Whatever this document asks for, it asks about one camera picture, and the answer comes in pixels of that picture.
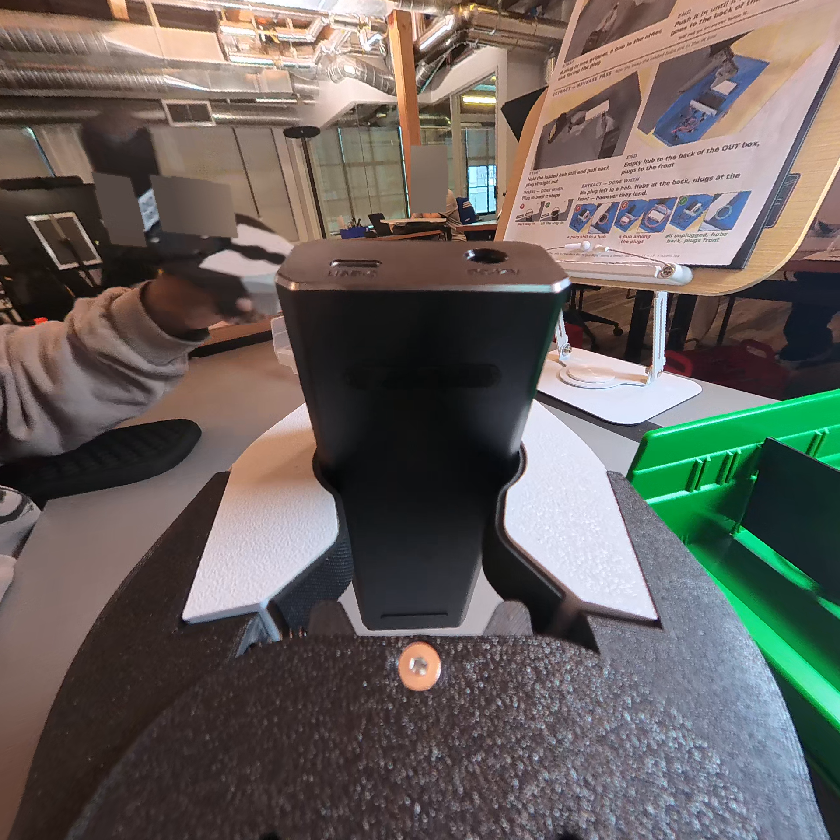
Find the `black bin divider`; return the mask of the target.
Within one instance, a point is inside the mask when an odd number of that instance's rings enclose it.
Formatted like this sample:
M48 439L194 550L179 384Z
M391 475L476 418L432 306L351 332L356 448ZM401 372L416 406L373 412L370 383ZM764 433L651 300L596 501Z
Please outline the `black bin divider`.
M741 525L838 601L838 469L767 438Z

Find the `silver air duct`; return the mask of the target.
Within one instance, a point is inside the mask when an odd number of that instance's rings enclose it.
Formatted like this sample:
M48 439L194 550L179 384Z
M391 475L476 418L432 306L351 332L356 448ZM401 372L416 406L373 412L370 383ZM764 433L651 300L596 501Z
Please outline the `silver air duct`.
M163 96L316 100L296 70L238 64L217 34L2 10L3 91L20 96Z

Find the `black framed board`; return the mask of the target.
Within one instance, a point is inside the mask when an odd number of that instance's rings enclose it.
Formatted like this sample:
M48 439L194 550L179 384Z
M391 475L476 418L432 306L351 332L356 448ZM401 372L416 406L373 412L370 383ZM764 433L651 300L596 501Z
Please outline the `black framed board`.
M62 320L99 294L110 239L95 188L77 176L1 182L2 285L20 317Z

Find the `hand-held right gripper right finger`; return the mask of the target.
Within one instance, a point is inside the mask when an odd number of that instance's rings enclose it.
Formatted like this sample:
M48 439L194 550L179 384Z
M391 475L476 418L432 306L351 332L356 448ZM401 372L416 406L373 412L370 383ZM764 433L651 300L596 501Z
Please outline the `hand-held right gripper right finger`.
M598 614L658 620L606 468L559 418L533 402L518 474L486 531L482 568L533 621Z

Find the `grey patterned cloth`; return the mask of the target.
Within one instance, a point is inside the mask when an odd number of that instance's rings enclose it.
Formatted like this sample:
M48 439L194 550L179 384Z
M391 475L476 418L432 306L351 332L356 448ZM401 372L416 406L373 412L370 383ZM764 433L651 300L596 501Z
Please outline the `grey patterned cloth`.
M25 494L1 486L1 599L14 579L16 558L39 515L40 509Z

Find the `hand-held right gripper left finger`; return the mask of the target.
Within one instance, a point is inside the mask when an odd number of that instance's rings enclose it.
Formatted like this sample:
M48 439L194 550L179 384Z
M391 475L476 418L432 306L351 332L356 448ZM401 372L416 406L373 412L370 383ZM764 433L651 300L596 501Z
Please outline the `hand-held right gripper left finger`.
M340 504L315 476L316 448L301 405L233 464L182 619L250 613L278 639L305 631L312 607L336 601L353 578Z

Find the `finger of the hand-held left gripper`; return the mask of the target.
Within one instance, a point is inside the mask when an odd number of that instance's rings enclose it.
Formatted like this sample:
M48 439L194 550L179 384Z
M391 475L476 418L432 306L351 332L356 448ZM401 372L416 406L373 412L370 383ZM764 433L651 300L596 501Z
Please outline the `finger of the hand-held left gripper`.
M229 240L224 257L238 261L285 261L293 245L251 217L236 217L236 236Z
M279 264L264 259L245 259L238 270L248 296L261 314L278 314L277 270Z

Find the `person's left hand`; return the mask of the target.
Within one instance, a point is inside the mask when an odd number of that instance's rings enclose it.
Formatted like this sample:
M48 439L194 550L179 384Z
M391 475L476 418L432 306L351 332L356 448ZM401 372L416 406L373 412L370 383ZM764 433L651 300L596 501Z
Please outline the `person's left hand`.
M188 340L195 333L207 331L220 322L235 326L263 319L247 297L236 300L234 315L225 315L206 291L188 280L165 273L143 285L141 298L143 308L154 324L181 340Z

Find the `black wrist rest pad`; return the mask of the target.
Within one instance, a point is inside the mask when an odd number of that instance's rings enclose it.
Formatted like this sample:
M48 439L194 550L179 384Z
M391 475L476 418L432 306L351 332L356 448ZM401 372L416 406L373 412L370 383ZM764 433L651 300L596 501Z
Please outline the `black wrist rest pad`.
M202 429L189 419L114 428L62 455L3 465L1 484L42 508L54 499L159 476L181 464L201 436Z

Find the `black office chair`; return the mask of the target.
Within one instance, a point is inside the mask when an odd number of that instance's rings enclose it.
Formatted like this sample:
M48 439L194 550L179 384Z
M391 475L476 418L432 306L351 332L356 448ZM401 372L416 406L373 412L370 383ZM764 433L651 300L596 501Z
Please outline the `black office chair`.
M566 319L576 327L580 327L583 334L590 341L590 350L592 352L600 352L598 340L589 327L589 323L605 324L612 328L613 336L620 338L624 334L624 330L620 327L618 322L605 318L601 315L590 313L584 310L584 294L586 291L598 291L600 287L593 287L587 285L573 284L569 293L569 302L566 309Z

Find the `black usb hub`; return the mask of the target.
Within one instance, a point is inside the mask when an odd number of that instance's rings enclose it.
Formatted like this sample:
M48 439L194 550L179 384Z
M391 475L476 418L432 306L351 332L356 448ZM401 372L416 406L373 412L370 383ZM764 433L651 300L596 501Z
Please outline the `black usb hub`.
M546 629L563 599L500 505L568 279L541 247L311 241L279 267L316 439L370 629L455 627L482 566Z

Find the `green plastic bin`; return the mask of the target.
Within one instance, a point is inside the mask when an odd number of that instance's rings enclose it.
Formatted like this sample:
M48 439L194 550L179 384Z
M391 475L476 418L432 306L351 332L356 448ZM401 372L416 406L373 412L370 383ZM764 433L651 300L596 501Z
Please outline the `green plastic bin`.
M838 469L839 392L647 433L627 474L721 588L777 679L805 755L839 783L839 598L741 525L767 438Z

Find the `black floor lamp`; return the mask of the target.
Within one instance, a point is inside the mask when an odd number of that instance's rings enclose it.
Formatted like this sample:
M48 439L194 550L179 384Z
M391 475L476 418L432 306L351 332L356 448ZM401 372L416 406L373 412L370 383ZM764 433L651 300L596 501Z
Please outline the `black floor lamp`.
M320 238L327 238L327 229L325 227L323 217L322 217L322 210L319 203L318 197L318 188L316 183L316 178L314 175L314 170L312 166L312 158L310 155L309 150L309 141L320 134L320 129L317 126L312 125L296 125L291 126L288 128L283 129L284 136L291 139L296 140L299 142L303 154L303 159L306 164L306 170L308 174L309 184L310 184L310 193L312 204L314 206L315 213L318 219L318 227L320 230Z

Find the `person's left forearm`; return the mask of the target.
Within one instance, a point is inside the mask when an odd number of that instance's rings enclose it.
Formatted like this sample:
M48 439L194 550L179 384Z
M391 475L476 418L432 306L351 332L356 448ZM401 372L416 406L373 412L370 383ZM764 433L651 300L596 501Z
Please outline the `person's left forearm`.
M146 287L79 299L62 322L2 325L2 464L78 448L181 380L208 330L162 330L144 308Z

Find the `wooden post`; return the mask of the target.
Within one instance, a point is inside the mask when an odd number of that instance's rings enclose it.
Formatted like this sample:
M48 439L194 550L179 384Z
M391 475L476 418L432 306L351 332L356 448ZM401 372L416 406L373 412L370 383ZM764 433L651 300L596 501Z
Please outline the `wooden post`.
M422 143L415 78L413 20L409 12L393 10L387 17L395 95L401 128L406 184L412 185L413 147Z

